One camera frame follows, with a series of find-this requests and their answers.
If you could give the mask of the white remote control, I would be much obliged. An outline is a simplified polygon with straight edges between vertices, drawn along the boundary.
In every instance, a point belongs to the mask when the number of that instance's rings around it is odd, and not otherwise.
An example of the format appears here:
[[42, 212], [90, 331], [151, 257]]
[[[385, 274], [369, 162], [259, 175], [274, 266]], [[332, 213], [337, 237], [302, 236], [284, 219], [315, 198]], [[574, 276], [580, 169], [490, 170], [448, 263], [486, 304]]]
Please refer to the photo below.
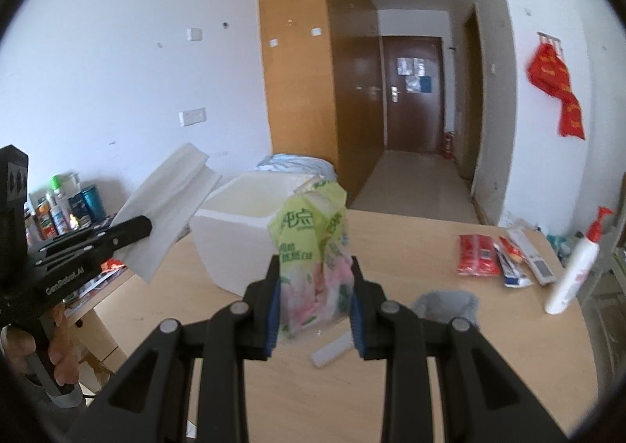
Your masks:
[[529, 241], [522, 229], [508, 229], [507, 234], [514, 245], [517, 245], [523, 253], [529, 269], [541, 286], [547, 286], [557, 281], [556, 276], [547, 265], [547, 262], [544, 261], [543, 256], [532, 245], [532, 242]]

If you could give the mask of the white styrofoam box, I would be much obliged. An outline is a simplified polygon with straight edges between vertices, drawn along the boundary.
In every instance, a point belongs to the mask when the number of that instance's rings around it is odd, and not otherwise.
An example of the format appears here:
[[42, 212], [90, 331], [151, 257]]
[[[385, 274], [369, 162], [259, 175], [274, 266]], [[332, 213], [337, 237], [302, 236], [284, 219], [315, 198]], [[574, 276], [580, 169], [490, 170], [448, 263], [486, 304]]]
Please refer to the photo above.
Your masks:
[[265, 277], [276, 253], [268, 226], [313, 174], [252, 171], [209, 194], [189, 226], [198, 255], [220, 289], [242, 296]]

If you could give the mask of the white foam strip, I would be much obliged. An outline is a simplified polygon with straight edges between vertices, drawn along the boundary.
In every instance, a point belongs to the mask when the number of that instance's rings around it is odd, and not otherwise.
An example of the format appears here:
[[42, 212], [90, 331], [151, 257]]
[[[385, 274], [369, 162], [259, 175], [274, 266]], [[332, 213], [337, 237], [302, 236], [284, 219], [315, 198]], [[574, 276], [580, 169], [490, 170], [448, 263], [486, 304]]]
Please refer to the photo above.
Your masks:
[[311, 361], [315, 368], [322, 369], [331, 364], [332, 361], [335, 361], [337, 358], [340, 358], [345, 353], [350, 351], [353, 348], [352, 335], [350, 332], [346, 332], [337, 339], [331, 341], [331, 343], [326, 344], [316, 350], [311, 355]]

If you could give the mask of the red fire extinguisher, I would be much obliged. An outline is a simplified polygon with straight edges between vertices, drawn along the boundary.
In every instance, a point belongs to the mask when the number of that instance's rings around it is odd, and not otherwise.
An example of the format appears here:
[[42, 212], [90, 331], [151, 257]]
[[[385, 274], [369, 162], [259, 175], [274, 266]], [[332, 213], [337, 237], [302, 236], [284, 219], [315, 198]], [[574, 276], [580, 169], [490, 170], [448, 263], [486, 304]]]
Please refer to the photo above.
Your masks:
[[454, 134], [452, 132], [444, 133], [443, 157], [444, 159], [453, 158]]

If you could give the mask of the wooden wardrobe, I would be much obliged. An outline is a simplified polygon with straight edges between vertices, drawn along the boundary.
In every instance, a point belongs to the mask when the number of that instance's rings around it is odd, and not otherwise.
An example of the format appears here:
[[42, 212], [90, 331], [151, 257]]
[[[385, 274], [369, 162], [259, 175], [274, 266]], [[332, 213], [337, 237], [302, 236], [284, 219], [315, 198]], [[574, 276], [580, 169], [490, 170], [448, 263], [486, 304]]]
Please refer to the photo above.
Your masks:
[[384, 150], [378, 11], [372, 0], [259, 0], [275, 153], [334, 166], [354, 201]]

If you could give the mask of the blue white toothpaste tube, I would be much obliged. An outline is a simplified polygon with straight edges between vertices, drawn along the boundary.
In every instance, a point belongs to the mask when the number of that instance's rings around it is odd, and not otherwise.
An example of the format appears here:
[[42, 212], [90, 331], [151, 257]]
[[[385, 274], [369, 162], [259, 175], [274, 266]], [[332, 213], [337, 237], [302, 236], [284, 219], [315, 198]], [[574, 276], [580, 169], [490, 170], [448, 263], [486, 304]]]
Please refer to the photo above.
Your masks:
[[495, 254], [500, 263], [504, 284], [510, 289], [525, 289], [532, 286], [532, 280], [524, 274], [521, 267], [510, 260], [506, 252], [498, 245], [495, 245]]

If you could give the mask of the light blue covered bundle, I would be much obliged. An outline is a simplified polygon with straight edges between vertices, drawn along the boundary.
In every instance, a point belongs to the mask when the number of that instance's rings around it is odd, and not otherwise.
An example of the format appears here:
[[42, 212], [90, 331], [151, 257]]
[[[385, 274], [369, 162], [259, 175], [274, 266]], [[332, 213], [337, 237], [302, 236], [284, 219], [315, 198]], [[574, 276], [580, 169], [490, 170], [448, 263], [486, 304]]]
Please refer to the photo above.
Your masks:
[[325, 180], [337, 181], [334, 166], [322, 158], [296, 154], [273, 154], [256, 165], [256, 171], [310, 174]]

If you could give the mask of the green pink tissue pack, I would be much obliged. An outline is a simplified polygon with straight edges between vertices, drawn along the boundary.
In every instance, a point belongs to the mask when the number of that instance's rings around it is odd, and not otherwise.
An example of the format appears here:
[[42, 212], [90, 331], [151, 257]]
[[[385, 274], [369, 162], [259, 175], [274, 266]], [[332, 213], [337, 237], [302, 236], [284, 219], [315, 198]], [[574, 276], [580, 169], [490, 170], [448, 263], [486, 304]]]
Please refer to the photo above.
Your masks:
[[279, 336], [296, 339], [334, 325], [353, 293], [347, 192], [309, 181], [287, 198], [268, 227], [279, 259]]

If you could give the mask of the red orange snack packet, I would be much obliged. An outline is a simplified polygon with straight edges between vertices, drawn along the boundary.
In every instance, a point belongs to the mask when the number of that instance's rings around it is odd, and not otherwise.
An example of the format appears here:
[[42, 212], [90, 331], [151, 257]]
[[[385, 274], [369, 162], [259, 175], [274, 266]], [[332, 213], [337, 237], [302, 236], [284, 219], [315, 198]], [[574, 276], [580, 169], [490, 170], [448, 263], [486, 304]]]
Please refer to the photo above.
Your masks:
[[116, 271], [124, 271], [126, 265], [118, 260], [110, 259], [101, 265], [103, 274], [115, 273]]

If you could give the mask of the red snack sachet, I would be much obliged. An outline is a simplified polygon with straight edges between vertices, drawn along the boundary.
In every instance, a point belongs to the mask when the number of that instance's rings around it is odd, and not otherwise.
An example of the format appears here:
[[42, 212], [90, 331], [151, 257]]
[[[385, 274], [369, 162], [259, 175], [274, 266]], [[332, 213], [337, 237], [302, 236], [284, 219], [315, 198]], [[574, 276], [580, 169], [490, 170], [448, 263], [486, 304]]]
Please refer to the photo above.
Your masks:
[[508, 258], [514, 263], [522, 264], [525, 261], [525, 256], [521, 249], [510, 239], [505, 237], [499, 237], [500, 245], [506, 252]]

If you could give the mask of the red wet wipes pack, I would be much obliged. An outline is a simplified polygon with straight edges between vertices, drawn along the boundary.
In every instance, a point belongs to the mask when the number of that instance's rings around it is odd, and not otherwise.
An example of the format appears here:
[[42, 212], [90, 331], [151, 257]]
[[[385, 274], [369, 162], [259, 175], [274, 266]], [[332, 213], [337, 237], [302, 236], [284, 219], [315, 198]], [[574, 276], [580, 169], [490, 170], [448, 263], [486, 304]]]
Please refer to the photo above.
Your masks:
[[457, 272], [461, 276], [498, 277], [501, 268], [492, 238], [483, 234], [461, 235]]

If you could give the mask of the teal canister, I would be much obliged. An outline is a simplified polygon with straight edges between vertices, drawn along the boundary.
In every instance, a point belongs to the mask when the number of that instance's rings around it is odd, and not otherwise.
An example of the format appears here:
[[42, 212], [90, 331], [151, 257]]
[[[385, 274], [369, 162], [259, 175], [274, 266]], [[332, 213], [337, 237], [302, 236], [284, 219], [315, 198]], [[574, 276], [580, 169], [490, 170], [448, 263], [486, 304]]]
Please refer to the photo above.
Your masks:
[[100, 191], [96, 185], [90, 185], [82, 190], [82, 195], [87, 206], [90, 218], [94, 223], [101, 223], [106, 219], [107, 212], [104, 208]]

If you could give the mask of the dark brown entrance door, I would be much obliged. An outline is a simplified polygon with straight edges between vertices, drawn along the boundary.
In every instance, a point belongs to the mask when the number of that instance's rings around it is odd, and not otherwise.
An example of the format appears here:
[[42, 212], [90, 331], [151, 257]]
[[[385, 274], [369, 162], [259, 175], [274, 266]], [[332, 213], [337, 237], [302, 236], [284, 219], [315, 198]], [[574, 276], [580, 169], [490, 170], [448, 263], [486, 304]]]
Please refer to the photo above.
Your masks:
[[438, 155], [444, 138], [443, 43], [435, 36], [382, 38], [387, 148]]

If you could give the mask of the grey cloth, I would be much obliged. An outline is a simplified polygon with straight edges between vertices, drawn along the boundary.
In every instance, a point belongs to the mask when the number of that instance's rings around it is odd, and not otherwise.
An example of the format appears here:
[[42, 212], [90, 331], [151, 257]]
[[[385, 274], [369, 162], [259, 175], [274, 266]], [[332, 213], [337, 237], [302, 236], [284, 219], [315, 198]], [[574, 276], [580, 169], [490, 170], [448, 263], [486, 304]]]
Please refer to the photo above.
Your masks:
[[466, 291], [431, 291], [420, 295], [412, 304], [412, 311], [422, 319], [446, 325], [455, 318], [465, 318], [478, 326], [480, 299]]

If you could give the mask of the white tissue paper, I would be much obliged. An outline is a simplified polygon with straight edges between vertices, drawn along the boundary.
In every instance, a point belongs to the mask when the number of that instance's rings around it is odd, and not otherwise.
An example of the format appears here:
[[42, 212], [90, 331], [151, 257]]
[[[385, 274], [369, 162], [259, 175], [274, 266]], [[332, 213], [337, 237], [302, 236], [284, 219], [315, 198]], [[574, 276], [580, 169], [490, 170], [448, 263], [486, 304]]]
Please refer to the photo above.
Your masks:
[[152, 280], [191, 217], [218, 185], [221, 175], [207, 167], [207, 160], [208, 155], [193, 144], [183, 144], [149, 174], [113, 219], [114, 225], [137, 216], [151, 221], [148, 237], [115, 253], [143, 281]]

